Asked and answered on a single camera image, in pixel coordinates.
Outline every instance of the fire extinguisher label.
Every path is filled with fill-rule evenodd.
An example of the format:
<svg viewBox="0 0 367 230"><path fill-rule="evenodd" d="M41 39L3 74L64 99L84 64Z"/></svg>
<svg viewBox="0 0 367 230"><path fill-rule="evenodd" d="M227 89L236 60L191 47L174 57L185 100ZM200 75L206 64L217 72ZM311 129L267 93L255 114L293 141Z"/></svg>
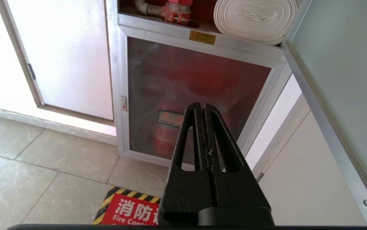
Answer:
<svg viewBox="0 0 367 230"><path fill-rule="evenodd" d="M171 112L167 110L158 110L158 120L157 122L160 124L166 124L173 127L178 127L182 125L183 114L177 112Z"/></svg>
<svg viewBox="0 0 367 230"><path fill-rule="evenodd" d="M216 35L191 30L190 35L189 35L189 40L214 45L214 41L216 40Z"/></svg>

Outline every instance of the baseboard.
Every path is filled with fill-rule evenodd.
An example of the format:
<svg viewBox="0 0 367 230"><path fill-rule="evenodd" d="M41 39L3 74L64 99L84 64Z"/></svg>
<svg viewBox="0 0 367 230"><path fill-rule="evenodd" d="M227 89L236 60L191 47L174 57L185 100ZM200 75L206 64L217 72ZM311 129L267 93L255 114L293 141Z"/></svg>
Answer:
<svg viewBox="0 0 367 230"><path fill-rule="evenodd" d="M5 118L25 124L31 124L38 127L48 128L57 132L71 134L77 137L82 137L106 144L117 145L117 137L96 133L90 130L77 128L65 124L60 124L57 122L52 122L48 120L44 120L41 118L35 118L31 116L27 116L24 114L20 114L17 112L7 111L4 109L0 109L0 118Z"/></svg>

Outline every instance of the fire hose cabinet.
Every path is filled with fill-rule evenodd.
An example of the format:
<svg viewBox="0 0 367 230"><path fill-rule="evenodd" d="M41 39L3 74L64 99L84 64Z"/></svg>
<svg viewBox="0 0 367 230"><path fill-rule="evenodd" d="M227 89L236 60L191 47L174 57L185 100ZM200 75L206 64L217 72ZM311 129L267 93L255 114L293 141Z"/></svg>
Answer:
<svg viewBox="0 0 367 230"><path fill-rule="evenodd" d="M199 102L219 109L246 155L291 75L281 49L220 34L194 7L208 1L159 2L178 12L106 3L119 153L169 166L184 109ZM189 130L183 169L193 170L193 156Z"/></svg>

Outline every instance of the tile floor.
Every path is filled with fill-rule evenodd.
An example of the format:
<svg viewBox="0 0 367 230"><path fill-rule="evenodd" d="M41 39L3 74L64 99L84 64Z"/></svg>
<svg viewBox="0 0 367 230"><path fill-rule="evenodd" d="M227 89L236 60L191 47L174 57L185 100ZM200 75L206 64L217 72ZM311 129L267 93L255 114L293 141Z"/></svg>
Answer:
<svg viewBox="0 0 367 230"><path fill-rule="evenodd" d="M91 224L110 185L160 196L167 172L115 146L0 118L0 230Z"/></svg>

